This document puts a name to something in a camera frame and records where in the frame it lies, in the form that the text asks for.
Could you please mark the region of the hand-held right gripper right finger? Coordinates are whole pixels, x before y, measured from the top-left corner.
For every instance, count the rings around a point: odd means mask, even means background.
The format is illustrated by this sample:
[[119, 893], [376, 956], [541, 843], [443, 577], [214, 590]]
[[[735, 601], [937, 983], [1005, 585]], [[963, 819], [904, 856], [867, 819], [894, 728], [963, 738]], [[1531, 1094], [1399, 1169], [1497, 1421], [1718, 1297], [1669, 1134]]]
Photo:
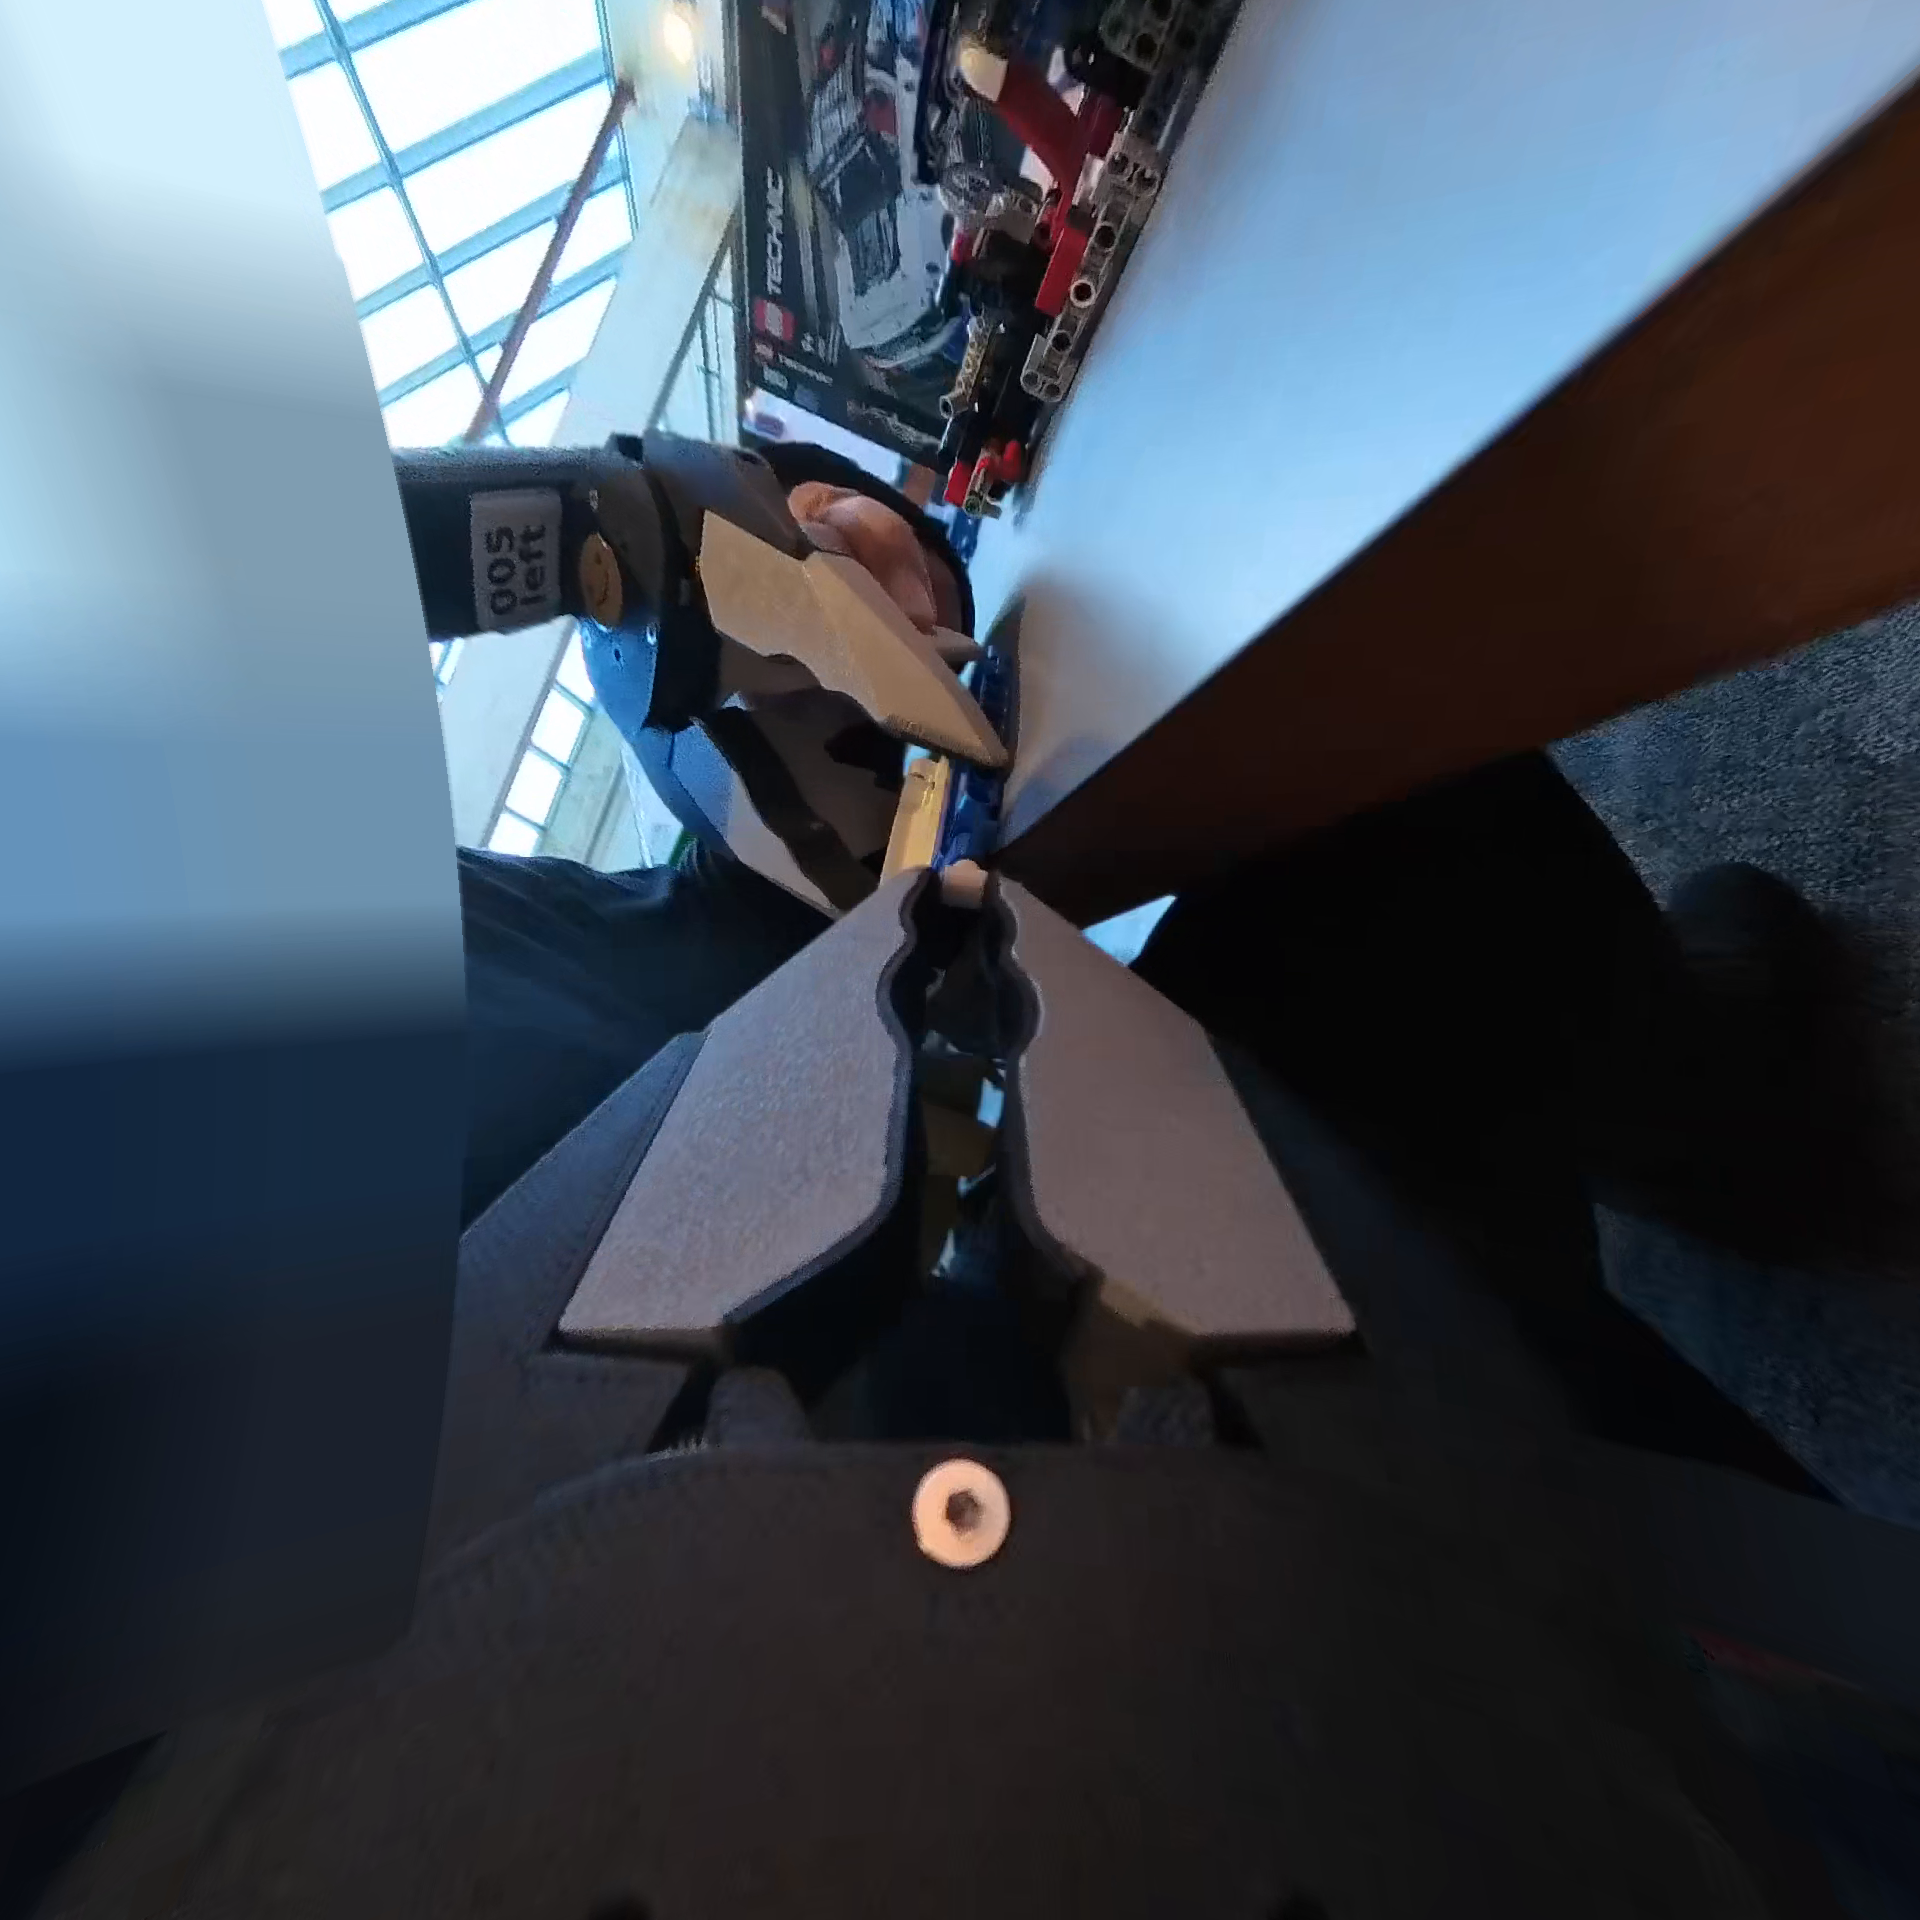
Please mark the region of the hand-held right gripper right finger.
[[993, 885], [1010, 997], [1010, 1187], [1101, 1332], [1176, 1354], [1358, 1334], [1214, 1038], [1016, 881]]

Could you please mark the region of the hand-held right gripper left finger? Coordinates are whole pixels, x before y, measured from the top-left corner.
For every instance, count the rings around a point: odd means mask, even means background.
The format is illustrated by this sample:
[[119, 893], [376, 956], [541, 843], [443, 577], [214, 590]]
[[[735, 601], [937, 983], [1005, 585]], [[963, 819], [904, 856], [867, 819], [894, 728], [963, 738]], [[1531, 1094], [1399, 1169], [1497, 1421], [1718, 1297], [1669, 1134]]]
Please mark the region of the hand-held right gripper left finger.
[[929, 869], [884, 881], [695, 1045], [558, 1332], [859, 1346], [904, 1299]]

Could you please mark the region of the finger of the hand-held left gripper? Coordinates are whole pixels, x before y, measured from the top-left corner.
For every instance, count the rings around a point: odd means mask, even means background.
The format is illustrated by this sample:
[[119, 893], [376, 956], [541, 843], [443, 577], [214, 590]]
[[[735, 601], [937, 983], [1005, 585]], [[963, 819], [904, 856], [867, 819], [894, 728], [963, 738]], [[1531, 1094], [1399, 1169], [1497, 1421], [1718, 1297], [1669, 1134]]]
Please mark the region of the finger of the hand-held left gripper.
[[908, 745], [1010, 769], [1010, 747], [959, 665], [982, 649], [959, 631], [915, 629], [847, 556], [792, 556], [705, 513], [697, 585], [716, 631], [716, 701], [764, 703], [784, 693], [851, 701], [871, 725]]

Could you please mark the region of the blue beige toy brick assembly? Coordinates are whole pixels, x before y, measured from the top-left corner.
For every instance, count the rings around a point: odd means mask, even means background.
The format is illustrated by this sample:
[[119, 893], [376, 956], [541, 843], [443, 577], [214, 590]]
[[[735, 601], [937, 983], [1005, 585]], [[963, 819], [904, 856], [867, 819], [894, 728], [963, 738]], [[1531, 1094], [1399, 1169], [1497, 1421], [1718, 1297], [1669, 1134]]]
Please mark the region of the blue beige toy brick assembly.
[[[904, 756], [904, 794], [880, 878], [908, 869], [985, 864], [1000, 834], [1005, 776], [929, 747]], [[918, 1252], [925, 1285], [972, 1262], [972, 1236], [993, 1201], [1005, 1055], [978, 944], [929, 963], [915, 1063]]]

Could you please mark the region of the white desk with wooden edge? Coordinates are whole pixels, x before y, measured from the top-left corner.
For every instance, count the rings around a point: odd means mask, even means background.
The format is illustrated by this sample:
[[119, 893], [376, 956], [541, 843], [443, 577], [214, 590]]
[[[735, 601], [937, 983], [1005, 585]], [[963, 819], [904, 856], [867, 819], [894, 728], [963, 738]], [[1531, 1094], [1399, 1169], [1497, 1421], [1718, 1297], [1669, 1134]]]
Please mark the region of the white desk with wooden edge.
[[1917, 599], [1917, 3], [1248, 3], [976, 592], [1079, 921]]

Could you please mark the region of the person's left hand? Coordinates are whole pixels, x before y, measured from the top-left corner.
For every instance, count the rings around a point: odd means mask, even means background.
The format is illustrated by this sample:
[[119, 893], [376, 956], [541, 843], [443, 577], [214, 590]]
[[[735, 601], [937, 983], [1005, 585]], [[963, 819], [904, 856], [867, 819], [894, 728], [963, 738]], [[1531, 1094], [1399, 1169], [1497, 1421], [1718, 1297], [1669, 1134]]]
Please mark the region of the person's left hand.
[[904, 620], [925, 634], [947, 670], [978, 659], [972, 638], [972, 583], [939, 529], [852, 488], [810, 479], [784, 490], [802, 533], [852, 563]]

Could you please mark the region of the person's dark jacket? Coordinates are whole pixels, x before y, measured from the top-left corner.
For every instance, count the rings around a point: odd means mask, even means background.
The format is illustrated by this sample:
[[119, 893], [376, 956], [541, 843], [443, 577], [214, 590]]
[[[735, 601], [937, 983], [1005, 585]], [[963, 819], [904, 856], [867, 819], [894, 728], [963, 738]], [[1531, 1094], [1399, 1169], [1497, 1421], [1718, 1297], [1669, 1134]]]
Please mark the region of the person's dark jacket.
[[702, 1033], [826, 930], [826, 915], [695, 847], [602, 873], [458, 851], [468, 983], [462, 1227], [663, 1045]]

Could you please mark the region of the black toy car set box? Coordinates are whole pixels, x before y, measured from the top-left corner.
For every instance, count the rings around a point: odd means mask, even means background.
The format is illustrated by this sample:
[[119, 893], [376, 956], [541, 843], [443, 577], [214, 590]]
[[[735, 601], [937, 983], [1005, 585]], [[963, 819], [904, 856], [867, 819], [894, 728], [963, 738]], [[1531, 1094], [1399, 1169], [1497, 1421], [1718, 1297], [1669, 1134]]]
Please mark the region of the black toy car set box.
[[963, 365], [953, 217], [915, 171], [925, 3], [734, 3], [750, 384], [923, 468]]

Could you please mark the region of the red grey toy brick chassis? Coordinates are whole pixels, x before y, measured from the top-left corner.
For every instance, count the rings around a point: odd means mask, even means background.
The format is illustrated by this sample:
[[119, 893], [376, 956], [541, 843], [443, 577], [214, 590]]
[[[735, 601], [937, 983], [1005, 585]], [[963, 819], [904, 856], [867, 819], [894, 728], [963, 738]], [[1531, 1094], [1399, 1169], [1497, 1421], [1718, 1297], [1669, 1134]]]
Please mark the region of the red grey toy brick chassis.
[[1035, 465], [1238, 3], [932, 3], [915, 180], [953, 221], [937, 306], [944, 505], [993, 517]]

